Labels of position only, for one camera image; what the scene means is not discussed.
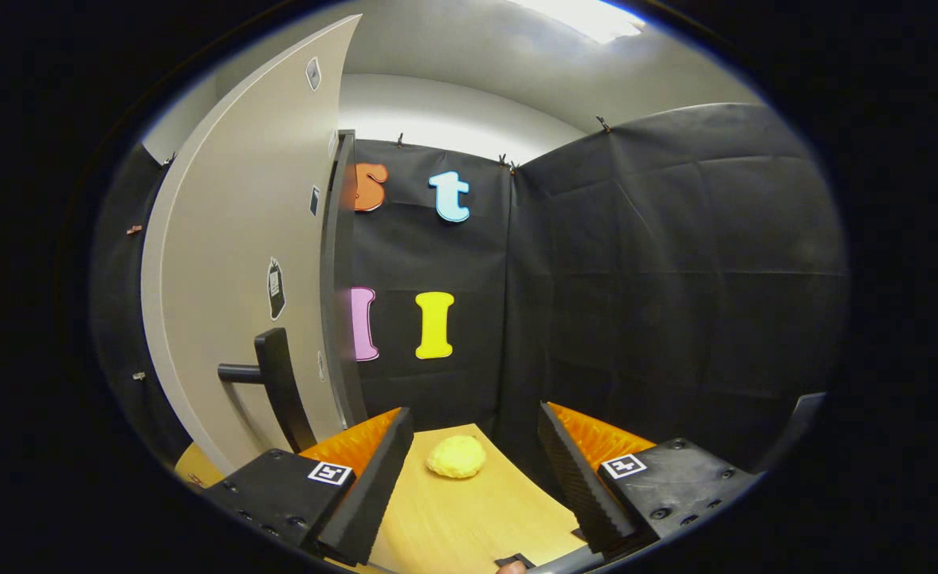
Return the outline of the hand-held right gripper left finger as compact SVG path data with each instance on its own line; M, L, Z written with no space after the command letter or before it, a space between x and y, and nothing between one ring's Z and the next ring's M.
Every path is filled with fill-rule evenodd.
M293 551L367 564L413 438L411 409L392 408L299 454L267 450L202 498Z

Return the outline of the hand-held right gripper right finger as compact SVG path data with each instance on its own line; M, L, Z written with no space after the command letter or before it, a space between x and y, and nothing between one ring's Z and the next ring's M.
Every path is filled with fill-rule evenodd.
M759 475L687 438L652 443L552 401L538 435L589 552L610 563L701 525Z

